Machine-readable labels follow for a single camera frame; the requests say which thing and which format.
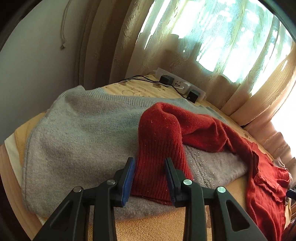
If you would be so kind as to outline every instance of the red sweater sleeve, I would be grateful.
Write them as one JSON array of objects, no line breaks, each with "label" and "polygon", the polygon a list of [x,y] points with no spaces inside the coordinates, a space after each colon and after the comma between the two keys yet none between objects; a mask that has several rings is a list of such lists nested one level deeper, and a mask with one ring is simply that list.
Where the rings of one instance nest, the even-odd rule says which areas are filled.
[{"label": "red sweater sleeve", "polygon": [[139,156],[131,194],[170,204],[164,159],[171,157],[175,168],[192,179],[183,143],[209,152],[228,148],[248,164],[248,214],[268,240],[280,241],[285,224],[284,198],[288,172],[274,167],[257,145],[207,115],[194,114],[165,103],[157,103],[143,113],[139,123]]}]

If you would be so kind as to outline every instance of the beige curtain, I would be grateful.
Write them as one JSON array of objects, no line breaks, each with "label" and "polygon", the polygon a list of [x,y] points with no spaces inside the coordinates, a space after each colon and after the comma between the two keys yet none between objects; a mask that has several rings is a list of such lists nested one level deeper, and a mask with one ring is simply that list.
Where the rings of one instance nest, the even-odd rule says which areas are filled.
[{"label": "beige curtain", "polygon": [[132,0],[117,41],[110,83],[125,78],[136,41],[154,0]]},{"label": "beige curtain", "polygon": [[273,116],[284,104],[296,80],[296,47],[275,69],[259,91],[249,98],[230,117],[240,125],[249,123],[247,130],[274,158],[280,157],[290,166],[291,150],[283,135],[277,132],[271,122]]},{"label": "beige curtain", "polygon": [[118,38],[134,0],[94,0],[76,60],[76,84],[94,89],[109,84]]}]

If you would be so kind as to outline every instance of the bed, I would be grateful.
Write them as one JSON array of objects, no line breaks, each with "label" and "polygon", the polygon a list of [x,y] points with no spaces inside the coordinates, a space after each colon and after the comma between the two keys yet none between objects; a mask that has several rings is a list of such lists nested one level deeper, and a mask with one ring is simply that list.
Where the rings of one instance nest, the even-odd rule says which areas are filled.
[{"label": "bed", "polygon": [[[153,75],[147,76],[148,78],[156,81]],[[125,96],[146,96],[146,97],[162,97],[162,98],[180,98],[180,95],[172,88],[165,87],[158,83],[148,83],[139,80],[129,80],[126,82],[115,83],[103,87],[103,89],[114,95]],[[211,107],[216,113],[224,117],[229,125],[242,137],[247,138],[251,142],[257,141],[250,136],[250,134],[238,126],[232,119],[223,114],[220,110],[208,103],[206,100],[196,102],[195,105],[203,105]],[[42,227],[44,219],[37,217],[35,214],[25,209],[22,203],[21,195],[21,177],[22,177],[22,157],[24,155],[25,143],[32,128],[38,123],[44,113],[35,116],[30,121],[23,124],[5,140],[5,144],[0,147],[0,174],[3,186],[10,202],[10,205],[21,224],[24,231],[30,239],[33,239],[39,229]],[[259,149],[266,153],[271,160],[273,157],[259,144]],[[238,201],[238,203],[245,209],[245,190],[247,178],[242,176],[229,184],[226,188]],[[157,232],[160,235],[159,240],[181,240],[183,235],[184,225],[184,209],[180,209],[173,214],[163,214],[161,216],[143,219],[141,222],[145,223],[145,231],[137,230],[139,221],[127,221],[116,223],[118,240],[151,240],[150,232]],[[286,207],[286,226],[291,220],[291,207],[290,204]],[[90,227],[89,240],[92,238],[92,227]],[[209,240],[211,240],[210,228],[208,230]]]}]

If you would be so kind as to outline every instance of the white wall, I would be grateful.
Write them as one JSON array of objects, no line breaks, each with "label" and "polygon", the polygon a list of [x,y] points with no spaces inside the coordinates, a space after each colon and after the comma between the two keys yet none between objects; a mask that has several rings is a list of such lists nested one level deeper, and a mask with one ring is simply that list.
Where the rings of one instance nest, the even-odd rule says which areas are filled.
[{"label": "white wall", "polygon": [[0,52],[0,145],[14,130],[48,109],[73,87],[81,30],[91,0],[43,0],[14,29]]}]

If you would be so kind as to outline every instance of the fabric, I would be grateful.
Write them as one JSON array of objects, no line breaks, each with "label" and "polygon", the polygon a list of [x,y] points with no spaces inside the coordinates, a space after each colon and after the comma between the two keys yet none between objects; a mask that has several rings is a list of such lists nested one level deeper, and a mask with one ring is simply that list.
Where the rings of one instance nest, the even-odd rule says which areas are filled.
[{"label": "fabric", "polygon": [[[20,164],[20,159],[23,160],[23,156],[20,158],[14,158],[14,156],[18,156],[18,153],[22,153],[24,155],[25,150],[25,142],[19,142],[16,145],[14,136],[18,136],[19,139],[26,140],[28,138],[27,133],[31,133],[33,128],[36,126],[38,121],[45,115],[45,112],[39,114],[38,116],[32,118],[31,120],[27,121],[25,124],[21,125],[19,128],[15,130],[15,134],[11,135],[9,141],[5,141],[5,146],[7,149],[8,154],[10,151],[16,152],[15,155],[9,155],[9,160],[11,164],[17,165],[19,164],[19,168],[22,168]],[[16,178],[21,179],[21,174],[17,174],[15,172]],[[246,209],[245,203],[245,190],[247,186],[247,177],[242,176],[228,186],[226,189],[233,195],[233,197],[237,200],[237,202]],[[210,223],[210,213],[209,209],[206,208],[206,218],[207,218],[207,239],[209,241],[212,240],[212,233],[211,233],[211,223]],[[291,209],[288,210],[286,208],[286,219],[287,224],[289,224],[289,220],[291,220]],[[170,240],[170,241],[179,241],[183,237],[183,230],[184,230],[184,217],[185,217],[185,209],[181,208],[176,211],[172,211],[166,214],[162,214],[156,217],[150,217],[145,219],[137,219],[131,221],[122,221],[116,222],[116,230],[117,230],[117,237],[118,240],[124,241],[138,241],[138,240],[145,240],[145,241],[163,241],[163,240]],[[45,220],[43,218],[39,218],[40,221],[44,224]],[[92,225],[89,226],[88,232],[88,240],[92,241]]]},{"label": "fabric", "polygon": [[288,205],[286,206],[286,211],[285,211],[285,216],[286,216],[286,224],[285,224],[285,229],[286,227],[290,224],[291,222],[291,217],[292,217],[292,210],[291,210],[291,198],[288,199]]},{"label": "fabric", "polygon": [[116,44],[109,83],[125,79],[139,32],[153,2],[154,0],[131,1]]},{"label": "fabric", "polygon": [[295,112],[292,111],[294,109],[295,103],[296,84],[294,84],[294,87],[289,93],[286,101],[271,119],[276,133],[280,132],[282,134],[281,138],[285,141],[284,145],[281,146],[289,145],[291,149],[291,155],[287,155],[287,152],[289,151],[288,148],[281,148],[278,154],[285,163],[286,168],[290,168],[291,164],[293,163],[290,159],[291,156],[296,156],[296,143],[294,139],[294,136],[296,135],[296,128],[293,122],[296,116]]},{"label": "fabric", "polygon": [[74,75],[74,84],[83,85],[84,84],[84,67],[85,67],[85,58],[86,58],[86,51],[87,45],[89,42],[89,35],[91,32],[91,27],[94,21],[94,17],[96,15],[96,11],[100,4],[101,0],[92,0],[89,6],[89,10],[87,13],[87,17],[85,19],[83,29],[81,31],[81,38],[80,38],[80,46],[78,49],[78,54],[76,57],[75,63],[75,75]]},{"label": "fabric", "polygon": [[[128,157],[137,156],[140,116],[159,101],[213,115],[209,109],[194,106],[185,99],[114,96],[101,89],[85,91],[81,86],[64,92],[31,132],[27,142],[22,177],[22,194],[27,208],[48,217],[73,187],[91,188],[111,178],[116,170],[124,167]],[[203,186],[212,182],[207,181],[208,177],[226,185],[247,171],[245,165],[236,162],[238,157],[229,152],[221,159],[219,155],[210,157],[201,152],[199,157],[190,160],[196,162],[202,157],[207,158],[207,171],[213,169],[215,173],[199,175],[199,166],[192,165],[193,176]],[[231,175],[228,169],[218,172],[217,167],[222,164],[217,165],[215,160],[227,160],[227,165],[237,167],[238,171]],[[131,197],[125,208],[115,210],[115,215],[117,220],[130,220],[172,209]]]},{"label": "fabric", "polygon": [[86,32],[87,50],[82,52],[79,73],[85,89],[94,89],[109,84],[110,72],[116,49],[117,40],[123,25],[126,13],[132,0],[100,1],[90,33]]},{"label": "fabric", "polygon": [[260,115],[272,117],[289,96],[296,75],[296,46],[293,44],[291,52],[279,63],[262,87],[249,98],[236,112],[229,117],[239,125],[250,126],[266,123],[270,119],[257,118]]},{"label": "fabric", "polygon": [[[274,160],[272,161],[272,163],[274,164],[275,167],[283,168],[283,169],[289,171],[289,170],[285,167],[285,164],[282,163],[280,157],[278,157],[277,159],[274,159]],[[291,175],[290,172],[289,172],[289,177],[290,177],[290,180],[289,180],[289,185],[288,185],[288,187],[287,187],[288,190],[291,189],[291,188],[293,187],[293,178],[292,178],[292,175]],[[290,198],[289,198],[289,197],[286,197],[286,203],[285,203],[285,205],[288,205],[289,200],[290,200]]]},{"label": "fabric", "polygon": [[19,149],[16,145],[15,135],[10,135],[5,141],[5,148],[10,160],[11,167],[13,169],[13,173],[17,179],[19,186],[22,183],[22,165],[20,164],[20,155]]},{"label": "fabric", "polygon": [[[289,170],[289,172],[291,173],[292,177],[296,177],[296,158],[292,158],[292,160],[290,160],[287,164],[287,168]],[[296,181],[295,178],[293,179],[293,186],[296,185]]]},{"label": "fabric", "polygon": [[197,115],[157,103],[146,110],[139,123],[139,157],[131,194],[159,203],[170,203],[163,160],[171,157],[176,169],[191,177],[183,145],[211,152],[228,148],[249,165],[247,211],[268,240],[281,240],[285,227],[287,170],[275,167],[257,144],[241,138],[229,126],[206,115]]}]

